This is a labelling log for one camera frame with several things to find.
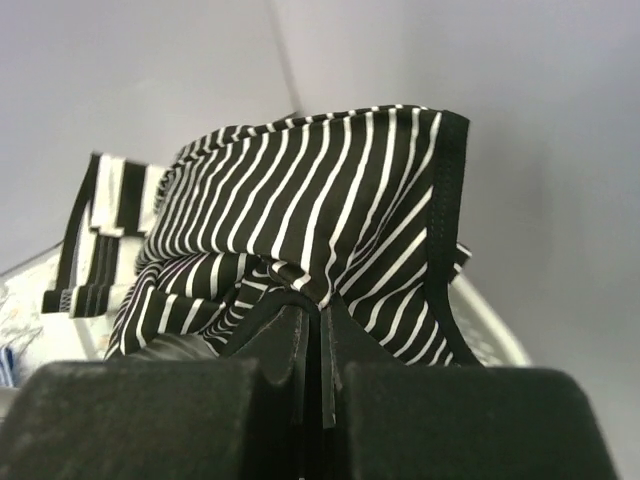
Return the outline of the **black thin striped tank top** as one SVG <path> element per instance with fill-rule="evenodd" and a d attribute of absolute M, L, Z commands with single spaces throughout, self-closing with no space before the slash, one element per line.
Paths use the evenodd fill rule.
<path fill-rule="evenodd" d="M 448 287 L 458 241 L 468 120 L 374 106 L 218 130 L 186 146 L 157 189 L 155 223 L 107 347 L 163 335 L 214 354 L 267 298 L 333 300 L 407 365 L 473 365 Z"/>

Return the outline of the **wide black white striped tank top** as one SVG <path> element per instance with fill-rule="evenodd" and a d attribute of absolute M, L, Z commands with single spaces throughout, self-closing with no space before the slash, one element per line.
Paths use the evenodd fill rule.
<path fill-rule="evenodd" d="M 164 172 L 157 165 L 91 154 L 42 313 L 90 318 L 118 309 L 135 282 L 136 256 L 155 223 L 155 194 Z"/>

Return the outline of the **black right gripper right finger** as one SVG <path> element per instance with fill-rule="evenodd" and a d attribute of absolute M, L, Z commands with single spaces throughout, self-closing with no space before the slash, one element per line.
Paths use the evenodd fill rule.
<path fill-rule="evenodd" d="M 321 320 L 335 479 L 614 479 L 591 403 L 564 372 L 407 366 L 332 303 Z"/>

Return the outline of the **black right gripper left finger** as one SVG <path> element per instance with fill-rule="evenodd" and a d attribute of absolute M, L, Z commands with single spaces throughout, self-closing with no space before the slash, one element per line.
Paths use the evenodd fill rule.
<path fill-rule="evenodd" d="M 2 477 L 300 478 L 309 317 L 260 323 L 228 358 L 41 367 L 2 426 Z"/>

